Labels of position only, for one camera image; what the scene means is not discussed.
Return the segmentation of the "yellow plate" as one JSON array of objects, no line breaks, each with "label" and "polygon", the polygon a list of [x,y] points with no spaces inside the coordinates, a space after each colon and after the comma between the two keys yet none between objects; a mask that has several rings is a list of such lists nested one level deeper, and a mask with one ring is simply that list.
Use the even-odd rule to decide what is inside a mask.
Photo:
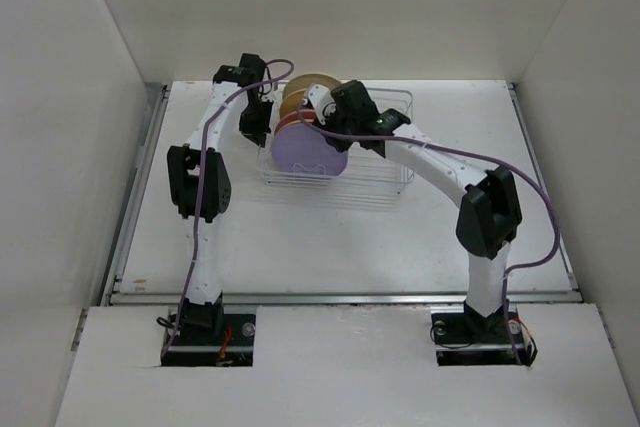
[{"label": "yellow plate", "polygon": [[303,117],[302,119],[282,119],[275,128],[275,135],[277,135],[278,133],[280,133],[281,131],[283,131],[284,129],[293,126],[293,125],[298,125],[298,124],[306,124],[306,123],[313,123],[314,119],[311,118],[305,118]]}]

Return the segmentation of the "purple plate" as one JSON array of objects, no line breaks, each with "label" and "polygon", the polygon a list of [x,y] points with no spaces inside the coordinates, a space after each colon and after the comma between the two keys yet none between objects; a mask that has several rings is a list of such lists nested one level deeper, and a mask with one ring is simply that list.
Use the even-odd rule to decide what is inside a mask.
[{"label": "purple plate", "polygon": [[271,156],[280,170],[295,174],[338,176],[348,165],[347,152],[338,152],[320,133],[301,123],[275,135]]}]

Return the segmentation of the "pink plate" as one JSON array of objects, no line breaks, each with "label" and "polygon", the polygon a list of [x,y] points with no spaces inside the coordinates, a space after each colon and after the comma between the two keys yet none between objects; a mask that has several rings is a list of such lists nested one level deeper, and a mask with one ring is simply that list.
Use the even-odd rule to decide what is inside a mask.
[{"label": "pink plate", "polygon": [[316,113],[314,110],[303,109],[300,112],[291,112],[280,119],[280,123],[289,123],[294,121],[299,121],[300,118],[304,120],[313,121],[316,118]]}]

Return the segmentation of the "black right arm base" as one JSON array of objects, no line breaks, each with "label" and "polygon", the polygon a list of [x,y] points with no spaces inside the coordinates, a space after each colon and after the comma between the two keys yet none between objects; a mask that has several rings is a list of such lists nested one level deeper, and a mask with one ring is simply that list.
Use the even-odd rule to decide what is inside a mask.
[{"label": "black right arm base", "polygon": [[509,307],[508,321],[501,308],[483,318],[465,304],[433,308],[430,318],[430,338],[440,367],[531,367],[538,356],[537,343],[515,306]]}]

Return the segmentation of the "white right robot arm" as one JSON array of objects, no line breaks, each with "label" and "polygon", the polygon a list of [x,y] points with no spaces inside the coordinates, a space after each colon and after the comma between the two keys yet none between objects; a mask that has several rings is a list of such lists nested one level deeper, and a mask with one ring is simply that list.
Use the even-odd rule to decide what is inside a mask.
[{"label": "white right robot arm", "polygon": [[366,150],[411,169],[443,193],[458,209],[455,235],[467,251],[469,287],[463,328],[477,341],[504,326],[503,277],[522,212],[511,172],[482,170],[457,154],[430,149],[431,139],[396,109],[379,111],[357,80],[333,90],[311,87],[307,103],[314,125],[326,131],[326,142],[339,152],[355,142]]}]

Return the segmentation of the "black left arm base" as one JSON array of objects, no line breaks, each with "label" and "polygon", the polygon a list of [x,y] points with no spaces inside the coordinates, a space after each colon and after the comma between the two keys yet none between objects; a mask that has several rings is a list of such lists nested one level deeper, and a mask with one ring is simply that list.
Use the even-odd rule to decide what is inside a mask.
[{"label": "black left arm base", "polygon": [[201,306],[183,307],[178,331],[171,338],[176,310],[156,318],[164,329],[160,362],[163,367],[251,367],[257,330],[256,310],[226,311],[222,305],[214,310],[204,306],[204,325],[188,322],[190,313],[200,313]]}]

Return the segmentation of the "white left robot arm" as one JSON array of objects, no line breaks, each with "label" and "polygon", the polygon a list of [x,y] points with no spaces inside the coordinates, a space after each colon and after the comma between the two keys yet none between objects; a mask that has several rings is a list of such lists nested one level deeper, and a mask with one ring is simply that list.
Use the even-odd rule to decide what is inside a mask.
[{"label": "white left robot arm", "polygon": [[237,66],[221,66],[198,126],[187,141],[167,152],[171,201],[188,229],[192,253],[177,313],[167,328],[166,348],[189,335],[209,344],[223,334],[215,237],[232,193],[223,148],[234,131],[259,147],[265,145],[274,104],[270,80],[269,65],[257,54],[244,53]]}]

